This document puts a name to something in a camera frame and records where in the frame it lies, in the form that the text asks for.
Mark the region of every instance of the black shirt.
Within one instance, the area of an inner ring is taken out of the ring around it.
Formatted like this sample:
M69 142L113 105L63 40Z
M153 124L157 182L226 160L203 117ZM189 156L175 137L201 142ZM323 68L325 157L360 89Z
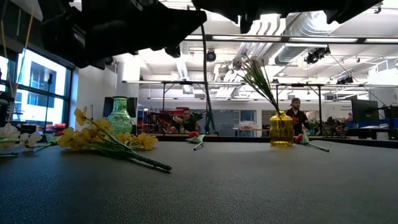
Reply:
M182 124L186 131L189 132L196 131L196 122L193 119L190 119L189 122L187 123L183 121ZM175 128L177 128L177 130L180 131L181 124L176 125Z
M310 129L310 125L306 122L308 121L307 115L303 111L298 110L295 114L293 109L289 109L286 111L286 115L293 118L296 121L296 124L293 126L295 135L301 134L303 132L303 124L307 129Z

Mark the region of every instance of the man in black shirt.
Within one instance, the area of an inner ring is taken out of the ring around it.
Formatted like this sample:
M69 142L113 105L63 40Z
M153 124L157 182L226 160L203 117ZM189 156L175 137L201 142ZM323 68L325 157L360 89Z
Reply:
M303 111L300 111L301 101L299 98L294 98L292 100L291 109L287 110L286 115L293 118L293 129L294 135L299 135L303 133L303 125L308 130L310 129L310 125L308 123L307 115Z
M178 133L183 130L185 133L190 133L192 131L196 131L200 133L201 127L199 121L195 121L191 116L191 110L185 108L182 110L182 121L179 124L175 124L174 126L170 127L169 132L171 133Z

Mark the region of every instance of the desk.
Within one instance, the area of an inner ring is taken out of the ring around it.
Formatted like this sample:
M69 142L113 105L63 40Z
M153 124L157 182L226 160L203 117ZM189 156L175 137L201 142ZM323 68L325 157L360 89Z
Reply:
M242 136L241 133L243 133L243 136L246 137L246 135L244 134L245 131L250 131L251 132L250 136L248 136L248 137L257 137L256 135L253 136L253 132L254 131L261 131L261 132L268 131L269 132L269 129L257 129L257 128L252 128L252 129L232 128L232 129L235 130L235 137Z
M390 140L398 139L397 136L394 136L396 129L388 128L349 128L347 133L349 136L357 136L360 139L377 139L378 133L388 133Z
M398 149L160 142L172 173L44 149L0 160L1 223L396 223Z

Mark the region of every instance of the cap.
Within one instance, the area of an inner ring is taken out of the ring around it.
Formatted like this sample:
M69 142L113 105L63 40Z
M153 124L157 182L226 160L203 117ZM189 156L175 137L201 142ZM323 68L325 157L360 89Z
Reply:
M293 98L293 99L292 99L292 103L290 104L290 106L292 106L293 103L296 102L296 101L300 101L300 98Z

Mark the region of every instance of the red flower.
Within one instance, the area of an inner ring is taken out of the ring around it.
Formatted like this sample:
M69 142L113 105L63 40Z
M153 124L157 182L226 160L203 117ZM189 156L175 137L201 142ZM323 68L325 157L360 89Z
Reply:
M63 133L62 133L62 131L59 131L59 132L55 133L54 136L55 137L63 136Z
M196 131L190 132L188 138L193 138L193 137L199 137L199 133L197 133Z
M300 144L304 139L304 135L303 134L299 134L295 139L294 139L294 143L296 144Z

